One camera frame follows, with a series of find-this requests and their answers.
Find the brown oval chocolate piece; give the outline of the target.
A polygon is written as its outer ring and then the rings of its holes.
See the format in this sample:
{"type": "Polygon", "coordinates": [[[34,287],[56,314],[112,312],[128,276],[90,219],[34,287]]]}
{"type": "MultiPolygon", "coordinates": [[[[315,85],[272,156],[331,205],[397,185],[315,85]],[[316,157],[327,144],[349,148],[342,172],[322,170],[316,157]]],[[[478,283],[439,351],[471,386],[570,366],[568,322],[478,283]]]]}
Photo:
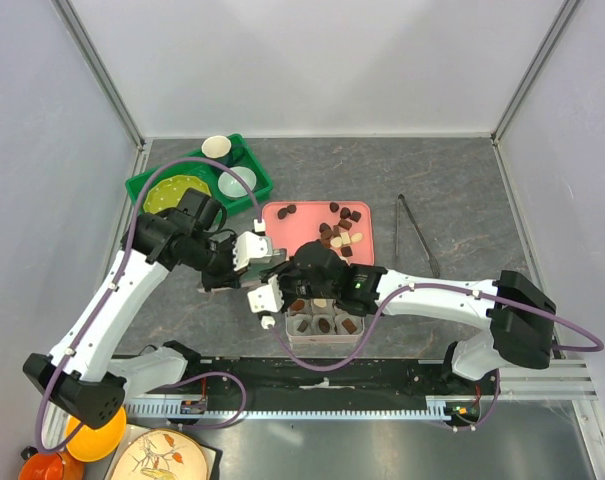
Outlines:
{"type": "Polygon", "coordinates": [[[305,307],[305,301],[302,299],[296,300],[290,307],[292,311],[300,311],[305,307]]]}

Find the pink chocolate tin box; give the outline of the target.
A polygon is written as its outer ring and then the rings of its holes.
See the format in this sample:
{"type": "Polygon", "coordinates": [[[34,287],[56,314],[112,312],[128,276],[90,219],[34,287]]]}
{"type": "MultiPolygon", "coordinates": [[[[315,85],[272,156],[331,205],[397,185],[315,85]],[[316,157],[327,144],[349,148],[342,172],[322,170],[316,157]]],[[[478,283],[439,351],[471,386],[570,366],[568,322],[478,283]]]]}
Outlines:
{"type": "Polygon", "coordinates": [[[292,347],[322,344],[357,344],[365,331],[363,317],[347,313],[337,306],[335,300],[327,300],[324,308],[305,300],[300,311],[289,309],[285,312],[285,327],[289,344],[292,347]],[[304,333],[297,331],[300,322],[307,321],[308,329],[304,333]]]}

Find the pink plastic tray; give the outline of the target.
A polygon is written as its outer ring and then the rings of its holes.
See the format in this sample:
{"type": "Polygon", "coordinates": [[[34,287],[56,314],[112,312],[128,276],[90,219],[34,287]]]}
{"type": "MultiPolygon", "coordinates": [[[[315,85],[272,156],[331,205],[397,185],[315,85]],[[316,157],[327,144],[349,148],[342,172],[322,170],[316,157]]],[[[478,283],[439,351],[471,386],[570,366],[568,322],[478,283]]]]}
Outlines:
{"type": "Polygon", "coordinates": [[[319,241],[348,263],[374,264],[372,216],[364,202],[270,202],[262,213],[266,235],[288,256],[308,242],[319,241]]]}

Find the metal tongs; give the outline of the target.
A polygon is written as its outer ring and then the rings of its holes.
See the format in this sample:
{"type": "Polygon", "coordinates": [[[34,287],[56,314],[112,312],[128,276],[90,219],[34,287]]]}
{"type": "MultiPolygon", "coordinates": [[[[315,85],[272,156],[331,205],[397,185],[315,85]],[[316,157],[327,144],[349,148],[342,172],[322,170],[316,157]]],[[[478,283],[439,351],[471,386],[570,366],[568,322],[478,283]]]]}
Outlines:
{"type": "Polygon", "coordinates": [[[432,252],[430,246],[428,245],[425,236],[422,233],[422,230],[411,210],[409,204],[407,202],[406,197],[400,193],[397,195],[396,203],[395,203],[395,228],[394,228],[394,263],[396,265],[399,264],[400,254],[401,254],[401,241],[403,238],[401,231],[402,217],[405,216],[407,221],[409,222],[410,228],[412,229],[412,236],[419,243],[423,255],[429,265],[429,269],[431,272],[431,276],[433,278],[439,279],[441,277],[441,267],[436,259],[434,253],[432,252]]]}

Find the silver tin lid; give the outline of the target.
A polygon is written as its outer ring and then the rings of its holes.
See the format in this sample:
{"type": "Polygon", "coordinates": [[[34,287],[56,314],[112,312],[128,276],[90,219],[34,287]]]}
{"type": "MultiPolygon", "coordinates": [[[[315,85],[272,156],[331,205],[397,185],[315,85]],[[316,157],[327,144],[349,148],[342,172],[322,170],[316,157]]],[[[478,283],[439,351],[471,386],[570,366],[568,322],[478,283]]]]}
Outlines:
{"type": "MultiPolygon", "coordinates": [[[[260,259],[250,259],[249,261],[255,262],[260,269],[260,273],[264,270],[272,268],[286,260],[286,250],[285,249],[275,249],[272,254],[267,255],[264,258],[260,259]]],[[[199,290],[200,282],[198,283],[196,290],[200,293],[205,293],[199,290]]]]}

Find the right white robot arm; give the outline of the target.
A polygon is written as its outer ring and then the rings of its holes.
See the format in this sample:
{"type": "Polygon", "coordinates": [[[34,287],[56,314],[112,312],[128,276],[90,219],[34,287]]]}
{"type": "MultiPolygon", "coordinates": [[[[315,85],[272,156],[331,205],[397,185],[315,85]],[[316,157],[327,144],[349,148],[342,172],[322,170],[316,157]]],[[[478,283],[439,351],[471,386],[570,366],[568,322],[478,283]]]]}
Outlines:
{"type": "Polygon", "coordinates": [[[442,386],[455,394],[496,369],[544,370],[551,360],[555,304],[516,271],[504,270],[496,280],[421,278],[349,263],[315,241],[264,271],[247,297],[264,328],[273,324],[268,315],[302,299],[332,300],[357,317],[409,315],[471,326],[477,334],[453,343],[439,371],[442,386]]]}

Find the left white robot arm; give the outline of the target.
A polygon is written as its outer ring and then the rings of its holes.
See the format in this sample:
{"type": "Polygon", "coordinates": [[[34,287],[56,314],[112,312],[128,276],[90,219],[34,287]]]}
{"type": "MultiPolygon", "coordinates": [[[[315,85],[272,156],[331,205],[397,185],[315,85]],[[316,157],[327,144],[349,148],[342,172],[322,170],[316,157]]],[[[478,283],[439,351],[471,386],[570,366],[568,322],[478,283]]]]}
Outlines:
{"type": "Polygon", "coordinates": [[[23,365],[45,402],[98,429],[130,398],[166,385],[180,393],[198,388],[202,371],[176,342],[147,357],[119,362],[112,356],[141,306],[175,267],[199,272],[207,291],[237,289],[250,266],[272,254],[262,221],[215,240],[213,223],[225,217],[220,202],[189,189],[177,206],[131,222],[111,272],[80,318],[48,354],[33,353],[23,365]]]}

